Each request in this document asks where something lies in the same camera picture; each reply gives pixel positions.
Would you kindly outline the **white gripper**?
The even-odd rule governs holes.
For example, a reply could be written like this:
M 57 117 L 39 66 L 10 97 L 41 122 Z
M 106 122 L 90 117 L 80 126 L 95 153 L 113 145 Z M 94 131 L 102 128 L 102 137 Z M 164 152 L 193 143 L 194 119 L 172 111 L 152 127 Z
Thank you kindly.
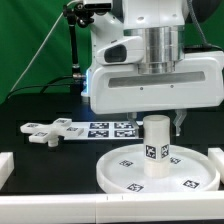
M 140 75 L 133 64 L 102 66 L 92 76 L 91 109 L 96 114 L 128 113 L 136 135 L 143 134 L 136 112 L 177 109 L 174 126 L 179 136 L 187 108 L 224 101 L 223 69 L 222 51 L 187 54 L 172 73 Z

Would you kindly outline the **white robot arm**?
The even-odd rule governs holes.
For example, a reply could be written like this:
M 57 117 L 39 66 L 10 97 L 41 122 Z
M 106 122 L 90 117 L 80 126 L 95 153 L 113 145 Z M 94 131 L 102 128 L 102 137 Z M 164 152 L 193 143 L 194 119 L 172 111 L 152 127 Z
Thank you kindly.
M 185 53 L 185 20 L 192 0 L 84 0 L 93 14 L 92 64 L 87 70 L 91 109 L 97 114 L 176 111 L 224 101 L 224 52 Z

